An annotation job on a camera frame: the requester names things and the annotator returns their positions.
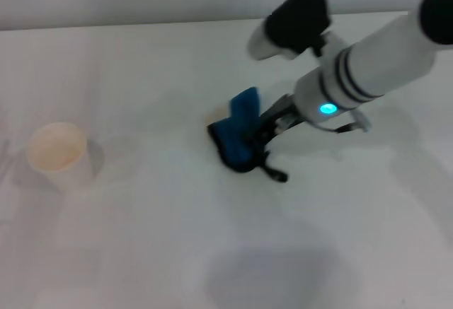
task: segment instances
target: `blue cloth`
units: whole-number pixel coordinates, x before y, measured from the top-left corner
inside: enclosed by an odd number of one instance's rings
[[[240,168],[253,158],[253,147],[243,142],[244,132],[260,121],[260,98],[257,88],[249,88],[231,99],[230,117],[210,125],[222,160],[231,168]]]

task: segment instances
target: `paper cup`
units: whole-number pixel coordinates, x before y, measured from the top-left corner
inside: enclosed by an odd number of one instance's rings
[[[93,179],[86,136],[70,123],[52,123],[37,130],[28,142],[27,160],[61,192],[85,187]]]

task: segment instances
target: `blue towel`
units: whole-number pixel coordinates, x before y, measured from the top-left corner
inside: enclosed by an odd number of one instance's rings
[[[208,132],[217,145],[225,165],[237,172],[256,167],[254,148],[242,140],[243,133],[260,121],[260,98],[257,88],[249,88],[231,99],[230,117],[212,123]]]

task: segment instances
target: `table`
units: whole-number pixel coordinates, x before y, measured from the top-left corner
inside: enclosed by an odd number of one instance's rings
[[[354,42],[399,14],[334,29]],[[267,107],[316,67],[253,62],[257,24],[0,33],[0,308],[452,307],[453,52],[364,105],[370,133],[274,140],[282,185],[227,170],[205,134],[237,93],[257,86]],[[23,155],[61,120],[88,133],[97,172],[67,196]]]

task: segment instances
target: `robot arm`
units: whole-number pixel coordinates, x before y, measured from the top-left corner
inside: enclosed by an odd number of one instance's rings
[[[313,49],[320,66],[298,80],[292,99],[300,121],[318,124],[426,75],[436,52],[453,48],[451,6],[453,0],[422,0],[407,16],[349,46],[324,33],[326,0],[287,0],[254,32],[248,51],[262,60],[276,54],[294,59]]]
[[[358,110],[383,94],[426,75],[437,51],[453,48],[453,0],[422,0],[418,8],[353,45],[335,33],[327,0],[286,0],[252,34],[248,52],[256,60],[278,54],[294,59],[311,48],[319,67],[260,113],[258,90],[249,88],[230,101],[230,117],[207,127],[222,162],[238,173],[260,167],[286,182],[288,175],[267,165],[266,145],[302,122],[329,132],[367,131]],[[328,129],[326,120],[349,112],[354,122]]]

